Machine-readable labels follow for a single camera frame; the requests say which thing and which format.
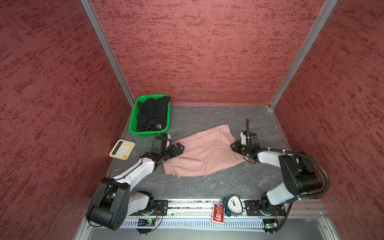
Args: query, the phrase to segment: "pink fabric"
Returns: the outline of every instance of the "pink fabric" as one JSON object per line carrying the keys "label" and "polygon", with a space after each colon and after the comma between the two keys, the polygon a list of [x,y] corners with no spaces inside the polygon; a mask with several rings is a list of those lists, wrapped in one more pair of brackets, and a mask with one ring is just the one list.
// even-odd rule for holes
{"label": "pink fabric", "polygon": [[166,174],[183,177],[204,176],[244,162],[241,154],[231,149],[235,142],[228,124],[210,128],[176,140],[184,153],[163,163]]}

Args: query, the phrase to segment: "black cloth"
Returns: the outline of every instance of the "black cloth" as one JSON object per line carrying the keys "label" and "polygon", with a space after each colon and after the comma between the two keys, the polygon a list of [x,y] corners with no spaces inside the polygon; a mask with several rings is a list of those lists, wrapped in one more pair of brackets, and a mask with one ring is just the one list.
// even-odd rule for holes
{"label": "black cloth", "polygon": [[153,99],[148,98],[143,103],[137,103],[139,113],[137,114],[137,132],[162,130],[167,125],[167,111],[170,97]]}

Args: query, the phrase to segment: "calculator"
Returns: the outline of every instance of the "calculator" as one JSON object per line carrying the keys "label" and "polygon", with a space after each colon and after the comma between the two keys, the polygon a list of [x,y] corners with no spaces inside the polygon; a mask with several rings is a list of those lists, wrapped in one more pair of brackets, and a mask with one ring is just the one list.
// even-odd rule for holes
{"label": "calculator", "polygon": [[115,146],[109,152],[109,156],[121,160],[126,160],[129,158],[133,148],[136,143],[120,139],[116,142]]}

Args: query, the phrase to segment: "dark gray surface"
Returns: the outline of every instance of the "dark gray surface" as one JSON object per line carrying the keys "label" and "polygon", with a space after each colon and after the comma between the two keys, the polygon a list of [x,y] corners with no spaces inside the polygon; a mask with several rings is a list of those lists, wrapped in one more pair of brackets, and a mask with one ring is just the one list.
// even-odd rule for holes
{"label": "dark gray surface", "polygon": [[233,239],[268,239],[268,240],[325,240],[320,230],[321,226],[317,219],[290,219],[276,236],[266,232],[244,232],[244,231],[220,231],[220,230],[191,230],[191,229],[156,229],[147,236],[139,235],[136,229],[120,228],[112,231],[107,228],[93,228],[89,240],[145,240],[168,239],[168,240],[233,240]]}
{"label": "dark gray surface", "polygon": [[[167,133],[172,140],[189,136],[221,124],[229,124],[232,135],[240,140],[245,120],[250,119],[250,131],[258,135],[261,147],[282,149],[266,107],[171,106],[170,126]],[[139,137],[127,132],[124,137],[136,143],[128,160],[115,159],[110,177],[116,176],[139,160],[150,150],[153,137]],[[282,183],[280,169],[268,164],[243,162],[237,166],[201,177],[166,175],[160,166],[144,178],[132,192],[145,190],[155,198],[222,198],[233,194],[241,198],[259,198],[260,195]]]}

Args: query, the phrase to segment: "clock face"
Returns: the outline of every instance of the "clock face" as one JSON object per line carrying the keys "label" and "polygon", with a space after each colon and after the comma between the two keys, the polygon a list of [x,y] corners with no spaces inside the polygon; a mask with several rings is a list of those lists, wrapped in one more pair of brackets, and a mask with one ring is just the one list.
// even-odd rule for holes
{"label": "clock face", "polygon": [[230,197],[227,206],[229,210],[236,214],[240,214],[243,212],[243,205],[241,204],[240,198],[238,196]]}

